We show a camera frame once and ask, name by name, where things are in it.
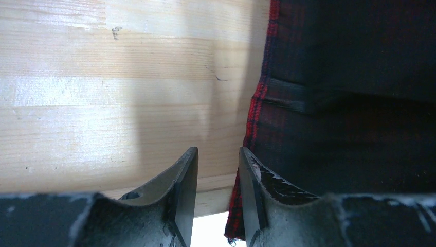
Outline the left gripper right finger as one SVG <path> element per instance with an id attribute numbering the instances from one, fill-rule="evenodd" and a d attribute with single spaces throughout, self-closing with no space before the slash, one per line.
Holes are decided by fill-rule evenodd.
<path id="1" fill-rule="evenodd" d="M 248 246 L 435 246 L 435 194 L 318 197 L 239 152 Z"/>

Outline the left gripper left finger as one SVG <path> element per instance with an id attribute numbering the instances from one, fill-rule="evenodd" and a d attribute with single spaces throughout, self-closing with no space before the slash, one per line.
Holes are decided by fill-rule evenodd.
<path id="1" fill-rule="evenodd" d="M 1 194 L 1 246 L 189 246 L 198 149 L 120 199 L 99 192 Z"/>

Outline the red black plaid garment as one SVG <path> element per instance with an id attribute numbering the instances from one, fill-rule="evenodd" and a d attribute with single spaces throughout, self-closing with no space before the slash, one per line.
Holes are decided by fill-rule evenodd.
<path id="1" fill-rule="evenodd" d="M 435 1 L 271 1 L 242 147 L 318 197 L 435 194 Z"/>

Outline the wooden hanger rack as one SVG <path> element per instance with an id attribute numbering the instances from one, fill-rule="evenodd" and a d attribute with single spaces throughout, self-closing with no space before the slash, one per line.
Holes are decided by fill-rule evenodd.
<path id="1" fill-rule="evenodd" d="M 1 191 L 118 198 L 199 149 L 227 210 L 269 1 L 1 1 Z"/>

